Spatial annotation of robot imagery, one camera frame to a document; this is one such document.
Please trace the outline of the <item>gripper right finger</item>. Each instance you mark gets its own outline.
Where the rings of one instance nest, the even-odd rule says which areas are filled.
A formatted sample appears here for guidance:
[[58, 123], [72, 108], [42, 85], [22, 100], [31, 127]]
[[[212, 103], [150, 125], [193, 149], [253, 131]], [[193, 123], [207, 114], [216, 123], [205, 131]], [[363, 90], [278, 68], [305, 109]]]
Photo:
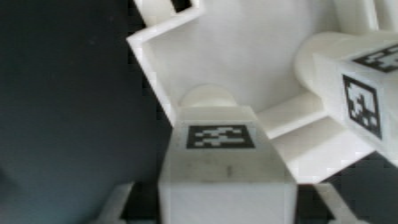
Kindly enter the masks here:
[[315, 189], [335, 216], [328, 224], [370, 224], [358, 218], [333, 184], [321, 183], [315, 185]]

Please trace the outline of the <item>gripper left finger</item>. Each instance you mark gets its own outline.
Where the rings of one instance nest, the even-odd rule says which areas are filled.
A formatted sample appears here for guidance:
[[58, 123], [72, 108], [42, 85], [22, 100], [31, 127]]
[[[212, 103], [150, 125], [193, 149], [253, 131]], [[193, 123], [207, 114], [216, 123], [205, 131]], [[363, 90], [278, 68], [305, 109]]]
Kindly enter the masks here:
[[116, 186], [100, 210], [99, 217], [88, 224], [127, 224], [122, 216], [134, 186], [134, 182]]

